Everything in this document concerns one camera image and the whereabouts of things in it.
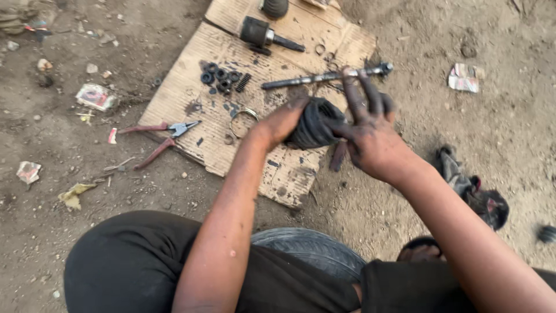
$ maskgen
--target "person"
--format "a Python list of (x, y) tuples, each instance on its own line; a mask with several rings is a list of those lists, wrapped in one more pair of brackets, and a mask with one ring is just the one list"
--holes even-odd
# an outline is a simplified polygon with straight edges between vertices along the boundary
[(309, 101), (300, 97), (249, 131), (202, 224), (135, 211), (84, 234), (66, 262), (68, 312), (556, 312), (554, 275), (522, 261), (404, 144), (390, 98), (360, 72), (364, 101), (347, 70), (354, 124), (328, 126), (347, 139), (354, 165), (399, 190), (438, 242), (400, 259), (441, 250), (446, 262), (373, 261), (353, 283), (251, 245), (265, 155), (295, 128)]

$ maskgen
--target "tire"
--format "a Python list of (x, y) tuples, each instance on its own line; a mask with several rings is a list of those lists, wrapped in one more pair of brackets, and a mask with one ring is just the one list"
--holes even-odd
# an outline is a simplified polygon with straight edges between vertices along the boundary
[(251, 236), (251, 243), (292, 255), (347, 282), (361, 282), (365, 260), (336, 239), (306, 228), (269, 229)]

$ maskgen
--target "red-handled pliers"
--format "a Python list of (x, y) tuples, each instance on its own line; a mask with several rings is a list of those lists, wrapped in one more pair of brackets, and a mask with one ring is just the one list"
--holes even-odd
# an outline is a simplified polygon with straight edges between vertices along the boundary
[(168, 126), (168, 123), (162, 122), (162, 124), (157, 126), (134, 126), (128, 127), (118, 131), (119, 134), (130, 133), (132, 131), (140, 131), (140, 130), (173, 130), (174, 133), (170, 135), (169, 138), (166, 138), (164, 142), (156, 148), (155, 151), (141, 164), (137, 164), (133, 167), (134, 170), (142, 169), (145, 166), (149, 165), (156, 157), (161, 154), (166, 148), (169, 146), (175, 146), (176, 142), (174, 138), (178, 138), (179, 136), (183, 135), (186, 131), (192, 128), (195, 125), (200, 124), (201, 121), (193, 121), (190, 123), (175, 123), (173, 125)]

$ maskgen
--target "spring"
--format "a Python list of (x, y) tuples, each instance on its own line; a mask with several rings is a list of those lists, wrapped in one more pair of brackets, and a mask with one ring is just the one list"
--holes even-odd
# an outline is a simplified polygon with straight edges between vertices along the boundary
[(236, 92), (243, 92), (243, 90), (245, 89), (245, 85), (247, 85), (250, 79), (251, 79), (251, 74), (249, 73), (245, 74), (244, 78), (242, 78), (240, 83), (237, 84)]

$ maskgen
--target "metal rod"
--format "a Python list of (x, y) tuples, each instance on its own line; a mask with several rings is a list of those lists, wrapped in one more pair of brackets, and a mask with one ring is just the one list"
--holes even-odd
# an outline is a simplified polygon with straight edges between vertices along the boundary
[[(377, 67), (369, 67), (364, 70), (367, 75), (388, 75), (394, 66), (391, 63), (381, 62)], [(351, 70), (348, 73), (348, 76), (357, 77), (359, 70)], [(310, 84), (312, 82), (322, 82), (322, 81), (331, 81), (331, 80), (338, 80), (341, 79), (341, 75), (338, 72), (327, 72), (320, 75), (315, 76), (306, 76), (306, 77), (299, 77), (296, 79), (286, 79), (286, 80), (279, 80), (279, 81), (271, 81), (266, 82), (261, 85), (261, 88), (264, 90), (280, 88), (280, 87), (289, 87), (289, 86), (298, 86), (303, 84)]]

